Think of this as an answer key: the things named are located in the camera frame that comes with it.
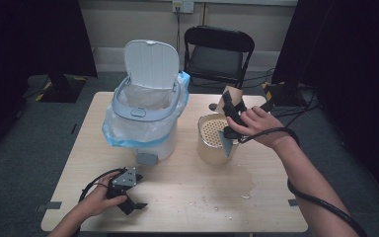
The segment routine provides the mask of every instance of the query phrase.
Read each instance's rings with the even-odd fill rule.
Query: person's left hand
[[[81,201],[76,208],[85,211],[88,217],[99,215],[106,209],[123,203],[127,200],[127,196],[118,196],[108,199],[106,197],[107,188],[110,178],[117,175],[118,172],[108,174],[98,181],[97,186]]]

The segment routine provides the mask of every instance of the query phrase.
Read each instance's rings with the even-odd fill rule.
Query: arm
[[[283,126],[275,117],[259,107],[243,112],[241,119],[248,127],[236,124],[231,118],[227,118],[227,122],[235,131],[248,136],[269,128]],[[275,132],[257,137],[256,141],[275,151],[288,179],[298,191],[323,199],[348,213],[331,185],[313,166],[291,136],[284,132]],[[296,198],[304,218],[316,236],[357,236],[347,223],[328,210],[302,198]]]
[[[127,199],[126,196],[111,199],[106,198],[107,185],[109,184],[110,178],[116,174],[118,173],[112,173],[102,177],[94,190],[73,207],[48,236],[70,237],[89,217],[99,215],[106,209],[124,202]]]

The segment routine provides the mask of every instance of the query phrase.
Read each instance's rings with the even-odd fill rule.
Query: black chair
[[[234,83],[241,89],[255,48],[247,34],[208,26],[190,28],[184,36],[184,71],[192,78]]]

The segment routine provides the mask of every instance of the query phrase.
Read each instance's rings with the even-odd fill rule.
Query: wooden tabletop
[[[111,147],[102,125],[113,92],[94,97],[51,201],[41,223],[51,231],[77,203],[82,189],[108,170],[136,167],[141,182],[127,193],[134,202],[146,202],[141,210],[125,215],[119,208],[91,217],[83,231],[99,232],[303,232],[307,224],[276,154],[255,141],[239,145],[230,162],[214,167],[196,152],[197,123],[211,114],[208,105],[219,95],[189,95],[178,118],[177,146],[171,157],[153,167],[142,166],[127,148]],[[263,97],[244,96],[247,107],[261,105]]]

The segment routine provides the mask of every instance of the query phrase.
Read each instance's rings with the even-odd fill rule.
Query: wall
[[[92,47],[123,48],[137,39],[158,40],[184,51],[186,29],[210,25],[239,30],[256,43],[251,70],[272,68],[281,50],[294,6],[194,3],[192,14],[178,21],[171,1],[95,1],[81,0],[80,5]]]

